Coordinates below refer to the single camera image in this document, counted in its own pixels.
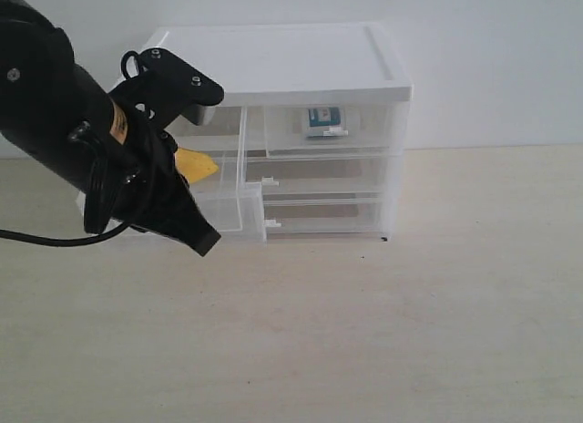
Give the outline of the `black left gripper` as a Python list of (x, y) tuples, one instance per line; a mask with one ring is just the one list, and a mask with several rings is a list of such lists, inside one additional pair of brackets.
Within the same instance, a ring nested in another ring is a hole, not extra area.
[(176, 142), (144, 117), (131, 117), (122, 125), (123, 143), (93, 124), (81, 123), (81, 144), (91, 151), (85, 181), (84, 231), (109, 234), (118, 229), (153, 232), (187, 245), (204, 257), (220, 240), (179, 173)]

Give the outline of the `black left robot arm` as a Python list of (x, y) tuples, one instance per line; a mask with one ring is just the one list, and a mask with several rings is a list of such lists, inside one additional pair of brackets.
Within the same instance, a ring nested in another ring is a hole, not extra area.
[(81, 191), (85, 236), (4, 239), (71, 248), (128, 229), (181, 242), (199, 255), (220, 240), (190, 193), (167, 128), (224, 99), (221, 85), (167, 49), (129, 51), (135, 76), (104, 90), (75, 59), (65, 31), (25, 0), (1, 0), (1, 133)]

